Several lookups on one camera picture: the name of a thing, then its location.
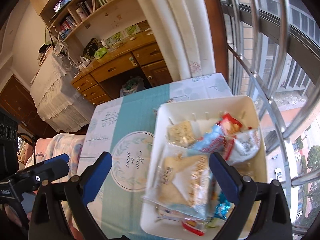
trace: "white car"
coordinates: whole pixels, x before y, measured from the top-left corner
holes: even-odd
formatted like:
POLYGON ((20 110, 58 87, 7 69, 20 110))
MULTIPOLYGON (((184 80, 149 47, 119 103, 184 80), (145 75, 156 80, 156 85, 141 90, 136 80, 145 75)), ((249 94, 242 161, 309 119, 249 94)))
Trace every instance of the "white car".
POLYGON ((280 182, 283 181, 282 171, 280 168, 275 169, 275 178, 280 182))

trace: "white lace cloth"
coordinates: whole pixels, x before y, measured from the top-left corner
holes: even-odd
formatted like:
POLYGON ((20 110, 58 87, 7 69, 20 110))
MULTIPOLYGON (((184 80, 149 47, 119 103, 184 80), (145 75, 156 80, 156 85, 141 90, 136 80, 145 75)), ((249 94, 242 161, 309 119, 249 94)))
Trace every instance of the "white lace cloth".
POLYGON ((61 59, 53 53, 48 53, 47 59, 42 63, 30 88, 30 94, 36 107, 39 106, 50 87, 61 77, 65 76, 70 68, 68 58, 61 59))
POLYGON ((90 122, 94 106, 83 99, 71 85, 74 69, 68 58, 60 59, 52 53, 42 64, 30 94, 37 112, 57 132, 75 132, 90 122))

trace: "table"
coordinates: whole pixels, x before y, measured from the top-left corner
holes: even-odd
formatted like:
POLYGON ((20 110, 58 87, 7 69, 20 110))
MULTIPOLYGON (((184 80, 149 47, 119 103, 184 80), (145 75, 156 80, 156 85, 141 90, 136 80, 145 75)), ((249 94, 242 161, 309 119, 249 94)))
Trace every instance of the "table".
POLYGON ((147 89, 96 107, 84 140, 77 174, 103 151, 113 166, 88 208, 108 238, 161 239, 140 228, 141 196, 147 181, 156 110, 169 99, 184 101, 231 96, 221 73, 147 89))

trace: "storage box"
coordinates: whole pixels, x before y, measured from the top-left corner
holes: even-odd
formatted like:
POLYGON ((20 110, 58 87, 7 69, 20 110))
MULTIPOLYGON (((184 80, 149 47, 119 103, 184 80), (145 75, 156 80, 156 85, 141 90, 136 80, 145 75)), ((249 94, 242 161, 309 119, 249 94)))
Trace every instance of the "storage box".
MULTIPOLYGON (((259 119, 254 103, 248 96, 190 100, 161 105, 157 114, 147 189, 150 188, 154 182, 157 166, 161 165, 159 162, 164 145, 167 142, 167 127, 171 125, 170 119, 173 124, 177 124, 183 120, 194 121, 196 119, 200 125, 201 133, 204 134, 206 130, 217 122, 221 113, 225 111, 229 112, 246 126, 253 128, 259 127, 259 119)), ((263 137, 261 137, 260 151, 251 159, 251 163, 253 171, 252 178, 257 182, 268 183, 263 137)), ((255 202, 240 238, 248 236, 258 209, 259 203, 255 202)), ((216 228, 209 228, 204 236, 197 236, 185 231, 180 222, 165 219, 159 220, 157 218, 156 208, 146 202, 142 205, 140 226, 148 234, 181 240, 212 240, 219 231, 219 229, 216 228)))

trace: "screw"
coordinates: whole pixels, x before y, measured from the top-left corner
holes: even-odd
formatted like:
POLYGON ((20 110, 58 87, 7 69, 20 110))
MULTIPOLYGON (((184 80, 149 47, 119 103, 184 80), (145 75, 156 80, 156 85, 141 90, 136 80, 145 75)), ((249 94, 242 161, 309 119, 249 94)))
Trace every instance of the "screw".
POLYGON ((41 185, 42 186, 47 186, 49 184, 49 181, 47 179, 45 179, 44 181, 42 181, 41 185))
POLYGON ((80 177, 79 177, 78 175, 74 175, 74 176, 71 177, 70 180, 71 180, 72 182, 77 182, 77 181, 79 181, 79 179, 80 179, 80 177))
POLYGON ((242 177, 242 179, 245 181, 245 182, 250 182, 251 181, 251 178, 248 176, 248 175, 244 175, 242 177))
POLYGON ((274 179, 274 180, 272 181, 272 183, 273 183, 275 186, 280 186, 279 180, 274 179))

